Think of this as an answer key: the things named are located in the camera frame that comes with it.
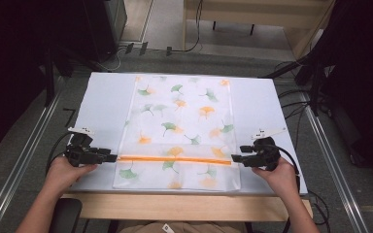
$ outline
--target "green leaf print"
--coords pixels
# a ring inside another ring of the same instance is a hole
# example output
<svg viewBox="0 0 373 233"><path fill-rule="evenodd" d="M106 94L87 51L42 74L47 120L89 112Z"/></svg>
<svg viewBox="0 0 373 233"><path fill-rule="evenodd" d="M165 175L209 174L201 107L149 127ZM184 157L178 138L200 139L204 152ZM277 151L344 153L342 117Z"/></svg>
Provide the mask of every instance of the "green leaf print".
<svg viewBox="0 0 373 233"><path fill-rule="evenodd" d="M208 170L205 173L198 173L198 175L208 174L212 179L217 177L217 169L213 166L208 165Z"/></svg>
<svg viewBox="0 0 373 233"><path fill-rule="evenodd" d="M217 170L214 167L208 166L207 174L215 178L217 176Z"/></svg>
<svg viewBox="0 0 373 233"><path fill-rule="evenodd" d="M227 132L230 132L232 129L234 129L234 125L233 124L227 124L227 125L223 126L223 129L220 132L227 133Z"/></svg>
<svg viewBox="0 0 373 233"><path fill-rule="evenodd" d="M198 83L198 81L199 81L199 78L190 78L189 79L189 81L191 82L191 83Z"/></svg>
<svg viewBox="0 0 373 233"><path fill-rule="evenodd" d="M204 95L206 95L208 99L212 102L218 102L217 96L215 96L214 91L212 89L207 88L207 93Z"/></svg>
<svg viewBox="0 0 373 233"><path fill-rule="evenodd" d="M177 125L171 122L162 123L161 125L165 127L165 131L163 132L163 135L162 135L163 137L165 136L165 133L168 129L175 130L177 128Z"/></svg>
<svg viewBox="0 0 373 233"><path fill-rule="evenodd" d="M156 105L155 107L153 107L153 110L154 111L160 111L161 112L161 116L163 117L163 110L168 108L166 105Z"/></svg>
<svg viewBox="0 0 373 233"><path fill-rule="evenodd" d="M138 174L133 173L131 169L126 169L126 170L120 169L119 175L125 179L134 179L138 176Z"/></svg>
<svg viewBox="0 0 373 233"><path fill-rule="evenodd" d="M190 143L192 145L199 145L201 143L201 136L199 135L196 135L195 138L189 138L187 135L184 135L186 136L186 138L190 139Z"/></svg>
<svg viewBox="0 0 373 233"><path fill-rule="evenodd" d="M162 164L162 170L165 170L167 168L171 168L174 172L178 173L177 171L175 171L174 169L174 163L175 161L165 161L163 164Z"/></svg>
<svg viewBox="0 0 373 233"><path fill-rule="evenodd" d="M149 92L147 92L147 90L145 89L145 90L142 90L142 89L138 89L138 93L140 94L140 95L150 95L150 93Z"/></svg>
<svg viewBox="0 0 373 233"><path fill-rule="evenodd" d="M153 111L151 111L152 104L147 104L144 106L144 108L141 110L141 112L150 112L153 115Z"/></svg>
<svg viewBox="0 0 373 233"><path fill-rule="evenodd" d="M181 84L174 85L174 86L172 86L172 88L171 88L171 92L174 92L174 91L178 91L178 92L180 92L180 89L181 89L182 87L183 87L183 86L182 86Z"/></svg>

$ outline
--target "person's lap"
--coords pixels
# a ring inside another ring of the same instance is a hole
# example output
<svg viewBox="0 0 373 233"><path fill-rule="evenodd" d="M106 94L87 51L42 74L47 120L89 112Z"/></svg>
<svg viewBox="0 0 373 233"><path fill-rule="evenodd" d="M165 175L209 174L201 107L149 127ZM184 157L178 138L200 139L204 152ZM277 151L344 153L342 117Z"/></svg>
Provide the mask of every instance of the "person's lap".
<svg viewBox="0 0 373 233"><path fill-rule="evenodd" d="M150 232L247 232L244 222L233 221L147 221L147 220L120 220L117 232L119 233L150 233Z"/></svg>

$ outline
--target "fabric cloth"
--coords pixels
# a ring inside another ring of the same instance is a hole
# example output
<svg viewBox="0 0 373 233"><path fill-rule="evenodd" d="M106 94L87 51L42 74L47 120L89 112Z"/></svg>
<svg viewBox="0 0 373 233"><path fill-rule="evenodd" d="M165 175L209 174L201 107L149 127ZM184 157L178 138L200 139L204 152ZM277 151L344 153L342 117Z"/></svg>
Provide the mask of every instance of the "fabric cloth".
<svg viewBox="0 0 373 233"><path fill-rule="evenodd" d="M162 229L167 224L170 229ZM247 233L244 222L120 220L118 233Z"/></svg>
<svg viewBox="0 0 373 233"><path fill-rule="evenodd" d="M239 189L239 167L231 162L236 151L231 102L225 78L136 77L113 187ZM134 156L145 160L125 160Z"/></svg>

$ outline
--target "wooden table edge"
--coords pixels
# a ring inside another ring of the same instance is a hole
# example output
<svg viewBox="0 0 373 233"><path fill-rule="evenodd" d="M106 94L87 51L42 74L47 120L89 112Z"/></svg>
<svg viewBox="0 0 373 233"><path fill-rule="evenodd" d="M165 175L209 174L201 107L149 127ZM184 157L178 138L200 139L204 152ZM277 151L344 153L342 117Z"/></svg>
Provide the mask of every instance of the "wooden table edge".
<svg viewBox="0 0 373 233"><path fill-rule="evenodd" d="M62 197L81 200L81 218L202 221L286 221L288 218L277 196L69 192ZM312 216L310 201L302 201Z"/></svg>

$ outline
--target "white cloth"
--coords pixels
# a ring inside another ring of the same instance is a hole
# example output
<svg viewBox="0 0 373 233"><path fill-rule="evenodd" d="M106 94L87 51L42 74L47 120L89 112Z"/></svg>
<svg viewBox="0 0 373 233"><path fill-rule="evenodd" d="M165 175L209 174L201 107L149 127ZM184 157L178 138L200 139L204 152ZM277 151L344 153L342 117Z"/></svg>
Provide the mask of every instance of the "white cloth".
<svg viewBox="0 0 373 233"><path fill-rule="evenodd" d="M119 156L231 161L233 122L229 80L138 76ZM235 163L118 160L113 187L228 191L241 184Z"/></svg>

